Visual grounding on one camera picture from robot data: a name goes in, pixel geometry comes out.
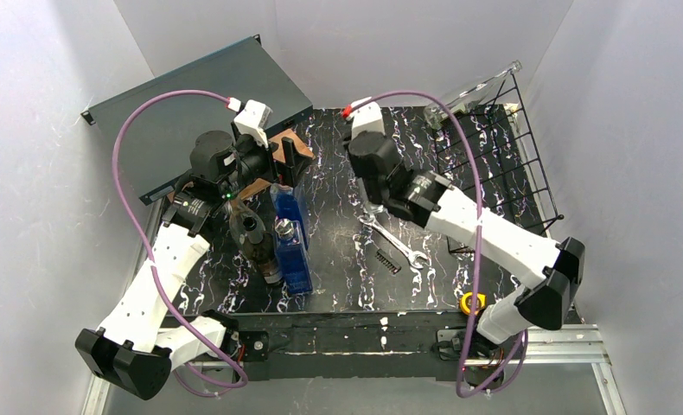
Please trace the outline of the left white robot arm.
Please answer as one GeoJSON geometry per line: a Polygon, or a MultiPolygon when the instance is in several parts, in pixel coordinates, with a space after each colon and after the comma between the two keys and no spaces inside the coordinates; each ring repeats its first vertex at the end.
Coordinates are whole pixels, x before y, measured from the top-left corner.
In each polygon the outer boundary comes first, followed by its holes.
{"type": "Polygon", "coordinates": [[[292,131],[266,144],[224,131],[201,134],[189,169],[177,177],[172,200],[154,237],[144,237],[147,256],[111,313],[96,329],[83,329],[75,347],[97,377],[140,398],[154,398],[179,367],[203,355],[223,360],[247,382],[231,337],[237,322],[217,311],[194,319],[174,304],[188,274],[207,253],[225,208],[238,205],[259,184],[298,184],[313,158],[292,131]]]}

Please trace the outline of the clear round glass bottle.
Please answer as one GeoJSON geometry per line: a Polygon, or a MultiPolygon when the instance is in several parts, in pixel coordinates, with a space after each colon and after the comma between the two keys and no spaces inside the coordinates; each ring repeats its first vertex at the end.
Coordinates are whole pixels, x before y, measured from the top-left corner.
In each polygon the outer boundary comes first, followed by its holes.
{"type": "MultiPolygon", "coordinates": [[[[473,112],[479,105],[486,105],[496,93],[504,91],[506,82],[522,69],[519,60],[512,61],[498,73],[469,82],[444,94],[442,101],[454,115],[473,112]]],[[[438,104],[429,104],[424,108],[424,120],[433,130],[440,130],[449,115],[438,104]]]]}

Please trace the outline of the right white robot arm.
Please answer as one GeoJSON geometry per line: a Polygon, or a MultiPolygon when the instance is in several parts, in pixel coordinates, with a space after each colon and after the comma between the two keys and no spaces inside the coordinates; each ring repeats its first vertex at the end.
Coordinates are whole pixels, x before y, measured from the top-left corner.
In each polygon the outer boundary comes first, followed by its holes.
{"type": "Polygon", "coordinates": [[[518,279],[515,292],[480,312],[477,336],[498,345],[532,326],[561,329],[583,280],[582,241],[550,239],[479,208],[445,177],[406,166],[396,143],[381,132],[364,131],[345,149],[374,205],[475,248],[518,279]]]}

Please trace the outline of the black wire wine rack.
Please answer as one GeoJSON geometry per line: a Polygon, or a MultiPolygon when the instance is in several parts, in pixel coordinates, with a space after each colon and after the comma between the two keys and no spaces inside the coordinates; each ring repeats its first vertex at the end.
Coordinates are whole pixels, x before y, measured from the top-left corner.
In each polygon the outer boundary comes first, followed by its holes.
{"type": "Polygon", "coordinates": [[[558,211],[516,74],[486,105],[449,115],[435,138],[438,174],[468,197],[528,232],[547,236],[558,211]]]}

